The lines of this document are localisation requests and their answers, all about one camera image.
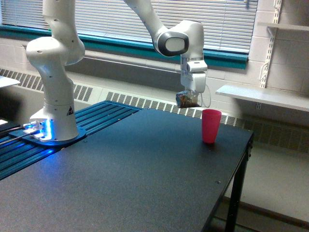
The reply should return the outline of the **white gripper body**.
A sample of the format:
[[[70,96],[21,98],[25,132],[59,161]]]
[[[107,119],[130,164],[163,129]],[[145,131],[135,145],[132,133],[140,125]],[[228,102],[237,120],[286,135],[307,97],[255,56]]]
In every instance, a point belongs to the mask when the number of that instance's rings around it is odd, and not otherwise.
[[[181,57],[181,84],[186,90],[203,93],[208,67],[203,59]]]

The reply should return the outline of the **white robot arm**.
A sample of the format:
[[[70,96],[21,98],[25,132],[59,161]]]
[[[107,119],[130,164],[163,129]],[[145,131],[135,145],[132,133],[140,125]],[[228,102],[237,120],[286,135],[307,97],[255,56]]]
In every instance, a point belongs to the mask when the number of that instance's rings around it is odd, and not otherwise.
[[[204,31],[201,23],[184,20],[168,29],[148,0],[128,0],[151,35],[157,53],[181,57],[181,84],[177,93],[180,108],[196,107],[206,88],[207,64],[204,60]],[[26,47],[31,65],[39,72],[44,90],[44,105],[30,117],[24,132],[42,143],[62,142],[82,135],[74,112],[73,81],[65,68],[81,61],[85,46],[75,25],[75,1],[45,0],[42,15],[51,28],[50,37],[32,40]]]

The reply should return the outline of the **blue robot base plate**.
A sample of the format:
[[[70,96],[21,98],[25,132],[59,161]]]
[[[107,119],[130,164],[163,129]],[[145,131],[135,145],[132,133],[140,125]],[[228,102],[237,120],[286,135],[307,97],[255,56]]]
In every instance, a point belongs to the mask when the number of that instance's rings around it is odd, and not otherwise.
[[[68,147],[80,140],[82,140],[83,138],[86,137],[86,130],[83,129],[82,127],[78,126],[78,136],[70,139],[70,140],[65,140],[65,141],[49,141],[49,142],[42,142],[38,139],[35,139],[33,137],[31,137],[30,135],[27,135],[25,137],[22,138],[23,141],[25,142],[29,142],[31,144],[35,144],[35,145],[39,145],[39,146],[43,146],[43,147],[56,147],[56,148],[63,148],[63,147]]]

